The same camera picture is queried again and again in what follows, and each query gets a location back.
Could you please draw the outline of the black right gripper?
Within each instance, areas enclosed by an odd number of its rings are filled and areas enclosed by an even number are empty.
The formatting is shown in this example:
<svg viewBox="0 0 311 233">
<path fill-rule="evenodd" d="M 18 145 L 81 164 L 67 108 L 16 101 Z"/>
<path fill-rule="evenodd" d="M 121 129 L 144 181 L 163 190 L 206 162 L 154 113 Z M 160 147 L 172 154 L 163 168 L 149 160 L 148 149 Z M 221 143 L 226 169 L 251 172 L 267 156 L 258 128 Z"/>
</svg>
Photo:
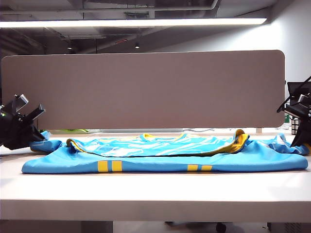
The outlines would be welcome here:
<svg viewBox="0 0 311 233">
<path fill-rule="evenodd" d="M 291 147 L 301 146 L 311 143 L 311 113 L 306 110 L 300 110 L 297 107 L 288 104 L 282 105 L 277 109 L 277 113 L 284 111 L 294 117 L 299 117 L 300 124 L 297 133 L 291 143 Z"/>
</svg>

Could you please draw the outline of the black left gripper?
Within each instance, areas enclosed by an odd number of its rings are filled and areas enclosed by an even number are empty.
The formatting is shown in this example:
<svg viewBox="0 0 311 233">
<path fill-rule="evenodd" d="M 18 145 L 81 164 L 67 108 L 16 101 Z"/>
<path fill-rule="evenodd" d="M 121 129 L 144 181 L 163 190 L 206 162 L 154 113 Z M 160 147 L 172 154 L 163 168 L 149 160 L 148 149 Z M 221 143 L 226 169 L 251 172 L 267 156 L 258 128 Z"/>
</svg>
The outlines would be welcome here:
<svg viewBox="0 0 311 233">
<path fill-rule="evenodd" d="M 8 103 L 0 110 L 0 145 L 11 150 L 29 147 L 34 141 L 47 140 L 34 125 L 34 120 L 45 112 L 42 104 L 28 115 L 16 110 L 15 103 Z"/>
</svg>

